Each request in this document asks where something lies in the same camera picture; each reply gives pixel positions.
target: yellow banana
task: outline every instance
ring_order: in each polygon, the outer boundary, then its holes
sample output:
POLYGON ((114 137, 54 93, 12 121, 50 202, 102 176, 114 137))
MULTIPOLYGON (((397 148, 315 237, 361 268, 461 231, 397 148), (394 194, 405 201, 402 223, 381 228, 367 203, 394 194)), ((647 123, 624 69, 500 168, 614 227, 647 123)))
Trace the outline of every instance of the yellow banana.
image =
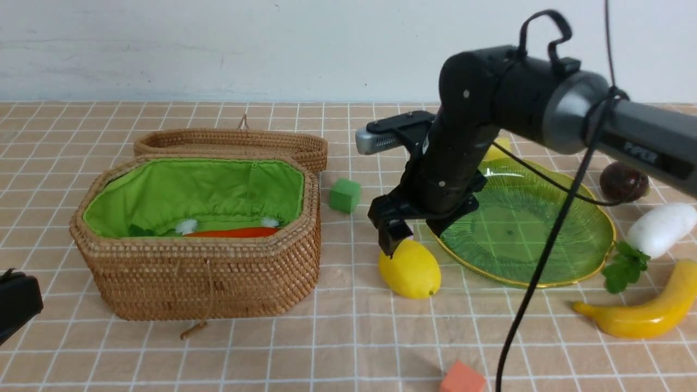
POLYGON ((589 317, 605 333, 617 338, 651 339, 675 328, 690 311, 697 296, 697 262, 681 259, 663 292, 637 306, 592 306, 574 303, 574 310, 589 317))

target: black cable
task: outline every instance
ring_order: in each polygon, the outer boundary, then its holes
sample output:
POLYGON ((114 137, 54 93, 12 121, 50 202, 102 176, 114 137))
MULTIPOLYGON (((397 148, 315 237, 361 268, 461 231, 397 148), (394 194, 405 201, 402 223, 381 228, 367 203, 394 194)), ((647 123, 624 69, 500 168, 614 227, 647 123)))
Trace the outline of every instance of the black cable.
MULTIPOLYGON (((512 152, 508 151, 507 149, 504 149, 501 145, 498 143, 494 142, 493 145, 501 150, 504 154, 509 156, 512 160, 515 160, 517 163, 523 165, 526 169, 530 170, 531 172, 535 173, 537 176, 541 177, 543 180, 549 182, 550 184, 554 185, 555 187, 561 189, 565 193, 569 193, 570 190, 568 188, 565 188, 562 184, 558 183, 557 181, 554 181, 553 179, 549 178, 545 173, 542 173, 541 171, 535 169, 532 165, 528 164, 526 161, 518 158, 515 156, 512 152)), ((625 196, 624 198, 615 201, 615 202, 599 202, 598 200, 591 199, 589 197, 583 196, 583 195, 576 195, 575 198, 583 200, 584 202, 596 205, 596 206, 602 206, 602 207, 614 207, 614 206, 619 206, 621 204, 626 203, 629 201, 634 196, 634 192, 638 190, 639 186, 641 186, 641 182, 637 181, 634 186, 632 187, 631 191, 625 196)))
MULTIPOLYGON (((609 53, 610 13, 608 3, 609 0, 605 0, 605 41, 609 53)), ((508 357, 508 351, 510 351, 511 344, 513 343, 513 339, 515 338, 516 332, 518 331, 518 327, 520 326, 520 323, 523 321, 523 316, 525 315, 525 311, 528 309, 528 304, 530 303, 530 300, 533 298, 533 294, 535 293, 535 289, 537 288, 539 279, 542 277, 542 271, 544 270, 544 267, 547 263, 547 259, 549 258, 549 255, 552 252, 552 247, 554 246, 554 242, 557 238, 557 235, 559 235, 559 231, 561 230, 562 224, 564 223, 564 219, 566 218, 566 215, 569 213, 571 204, 574 198, 576 197, 576 194, 581 186, 583 177, 585 176, 585 172, 588 170, 588 166, 590 165, 590 159, 592 158, 593 153, 597 148, 598 141, 600 140, 600 135, 602 134, 605 120, 607 120, 608 116, 614 109, 618 99, 626 99, 627 97, 627 95, 623 93, 621 90, 619 90, 615 85, 615 72, 613 69, 614 66, 611 56, 608 57, 608 60, 611 69, 610 74, 612 85, 608 92, 608 96, 604 99, 604 105, 602 105, 602 112, 597 122, 595 133, 593 134, 592 140, 588 145, 588 150, 586 151, 585 155, 583 156, 583 159, 581 160, 581 165, 579 166, 579 170, 576 172, 574 182, 572 183, 571 188, 569 189, 569 193, 567 194, 567 197, 564 200, 564 204, 562 204, 561 210, 559 210, 559 214, 557 215, 556 221, 554 222, 554 226, 552 227, 552 230, 549 233, 549 237, 547 238, 547 242, 544 246, 544 249, 542 250, 542 255, 540 255, 539 262, 537 263, 537 267, 535 268, 535 272, 533 273, 533 277, 530 279, 530 284, 526 290, 525 296, 523 297, 520 308, 518 309, 518 313, 516 314, 516 317, 513 319, 513 325, 511 325, 511 329, 508 331, 508 336, 506 337, 506 341, 503 345, 503 348, 501 349, 501 355, 499 357, 498 367, 496 369, 496 392, 501 392, 501 384, 503 381, 503 369, 506 363, 506 358, 508 357)))

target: carrot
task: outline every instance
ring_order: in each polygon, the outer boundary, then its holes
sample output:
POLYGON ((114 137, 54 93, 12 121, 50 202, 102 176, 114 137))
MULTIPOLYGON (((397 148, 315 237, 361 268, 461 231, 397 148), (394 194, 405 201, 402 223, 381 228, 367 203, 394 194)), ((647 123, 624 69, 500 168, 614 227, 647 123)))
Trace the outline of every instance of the carrot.
POLYGON ((278 232, 278 227, 243 227, 241 229, 211 230, 186 234, 184 237, 208 237, 208 238, 256 238, 268 237, 278 232))

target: yellow plate rim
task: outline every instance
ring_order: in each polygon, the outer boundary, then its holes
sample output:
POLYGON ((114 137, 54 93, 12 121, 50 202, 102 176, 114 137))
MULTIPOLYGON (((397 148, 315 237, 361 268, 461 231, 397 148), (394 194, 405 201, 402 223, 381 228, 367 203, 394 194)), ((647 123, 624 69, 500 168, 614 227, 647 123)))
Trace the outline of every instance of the yellow plate rim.
MULTIPOLYGON (((492 159, 492 160, 488 160, 487 162, 490 163, 490 162, 494 162, 494 161, 497 161, 497 160, 511 160, 512 162, 515 162, 515 160, 512 160, 511 158, 508 158, 508 157, 506 157, 506 158, 492 159)), ((558 174, 558 175, 561 175, 561 176, 565 176, 565 177, 567 177, 568 179, 570 179, 570 180, 572 180, 572 181, 574 180, 574 177, 571 177, 571 176, 568 175, 568 174, 559 173, 559 172, 552 172, 551 170, 547 169, 546 167, 544 167, 544 166, 542 166, 542 165, 540 165, 540 164, 538 164, 538 163, 534 163, 534 162, 532 162, 532 161, 524 160, 524 159, 523 159, 522 161, 525 162, 525 163, 527 163, 527 164, 529 164, 529 165, 531 165, 531 166, 533 166, 533 167, 534 167, 534 166, 537 166, 536 169, 538 169, 538 170, 541 169, 541 170, 544 170, 545 172, 558 174)), ((598 200, 598 199, 595 197, 595 195, 593 195, 593 192, 591 192, 590 189, 588 189, 588 187, 585 186, 584 183, 581 183, 581 187, 582 187, 582 189, 584 189, 586 192, 588 192, 588 194, 590 195, 590 197, 591 197, 594 201, 597 201, 597 200, 598 200)), ((613 243, 615 243, 615 242, 617 241, 617 227, 615 226, 615 223, 613 222, 612 218, 610 218, 610 215, 607 213, 607 211, 605 211, 604 208, 601 208, 600 206, 595 206, 595 207, 596 207, 597 209, 599 209, 599 210, 603 213, 603 215, 605 215, 605 218, 607 218, 608 222, 610 222, 610 227, 612 228, 612 241, 613 241, 613 243)), ((520 282, 520 281, 518 281, 518 280, 510 280, 510 279, 506 279, 506 278, 501 278, 500 276, 496 276, 496 275, 494 275, 494 274, 492 274, 492 273, 489 273, 489 272, 486 272, 486 271, 484 271, 484 270, 482 270, 482 269, 479 269, 479 268, 477 268, 476 266, 473 266, 472 264, 470 264, 470 263, 466 262, 464 259, 462 259, 460 256, 455 255, 455 253, 452 252, 452 250, 450 250, 450 249, 443 243, 443 241, 441 241, 441 239, 438 238, 438 236, 436 236, 436 235, 433 233, 433 230, 431 230, 430 227, 429 227, 429 232, 430 232, 431 235, 436 239, 436 242, 441 246, 441 248, 442 248, 443 250, 445 250, 445 251, 450 255, 450 257, 452 257, 453 259, 455 259, 455 261, 458 262, 459 264, 461 264, 461 265, 463 265, 463 266, 465 266, 465 267, 471 269, 472 271, 477 272, 477 273, 479 273, 479 274, 481 274, 481 275, 483 275, 483 276, 486 276, 486 277, 488 277, 488 278, 490 278, 490 279, 492 279, 492 280, 495 280, 496 282, 503 283, 503 284, 506 284, 506 285, 509 285, 509 286, 517 286, 517 287, 522 287, 522 288, 527 288, 527 287, 530 286, 530 283, 529 283, 529 282, 520 282)), ((582 277, 577 278, 577 279, 574 279, 574 280, 566 280, 566 281, 563 281, 563 282, 538 283, 537 286, 536 286, 536 288, 538 288, 538 289, 552 289, 552 288, 557 288, 557 287, 566 287, 566 286, 570 286, 570 285, 575 285, 576 283, 583 282, 584 280, 588 280, 588 279, 592 278, 593 276, 596 276, 596 275, 597 275, 600 271, 602 271, 602 269, 605 267, 605 264, 606 264, 606 262, 607 262, 607 258, 608 258, 608 256, 610 255, 610 253, 612 252, 612 249, 613 249, 613 248, 614 248, 614 247, 611 246, 610 249, 608 249, 608 251, 607 251, 607 252, 605 253, 605 255, 603 256, 603 260, 602 260, 602 262, 600 262, 600 265, 598 266, 598 268, 596 268, 593 272, 589 273, 588 275, 582 276, 582 277)))

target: basket strap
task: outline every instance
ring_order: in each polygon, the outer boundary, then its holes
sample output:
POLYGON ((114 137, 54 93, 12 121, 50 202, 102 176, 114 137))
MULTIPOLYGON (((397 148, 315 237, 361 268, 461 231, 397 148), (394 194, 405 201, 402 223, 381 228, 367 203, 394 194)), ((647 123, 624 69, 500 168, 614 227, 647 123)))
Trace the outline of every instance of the basket strap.
POLYGON ((191 328, 181 333, 181 335, 179 336, 181 340, 187 340, 192 333, 206 328, 208 326, 208 318, 210 317, 210 314, 213 312, 213 274, 210 272, 210 260, 208 259, 206 259, 206 269, 208 270, 208 288, 210 290, 208 310, 206 311, 206 314, 203 316, 201 321, 198 322, 198 324, 195 324, 191 328))
POLYGON ((242 119, 240 120, 240 123, 237 124, 237 128, 235 128, 235 130, 250 130, 250 126, 247 124, 247 113, 242 115, 242 119))

